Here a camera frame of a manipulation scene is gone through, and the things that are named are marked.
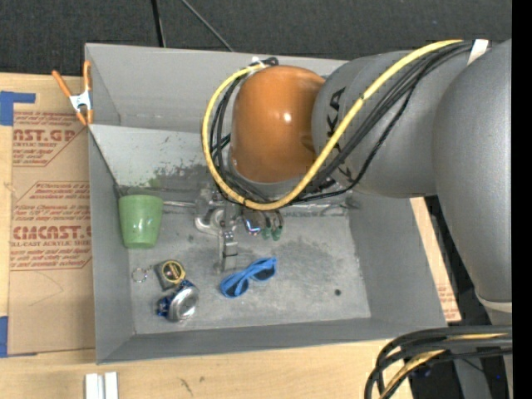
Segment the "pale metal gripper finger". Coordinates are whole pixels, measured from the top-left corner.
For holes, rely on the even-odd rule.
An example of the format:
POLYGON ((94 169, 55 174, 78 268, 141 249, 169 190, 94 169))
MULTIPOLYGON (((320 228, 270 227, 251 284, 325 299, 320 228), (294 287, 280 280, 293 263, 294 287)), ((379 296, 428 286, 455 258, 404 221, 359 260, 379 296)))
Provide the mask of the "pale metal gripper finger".
POLYGON ((235 259, 238 256, 238 240, 232 230, 223 232, 222 241, 222 269, 228 270, 235 266, 235 259))
POLYGON ((217 254, 213 268, 216 273, 222 273, 224 271, 224 236, 222 232, 219 232, 217 236, 217 254))

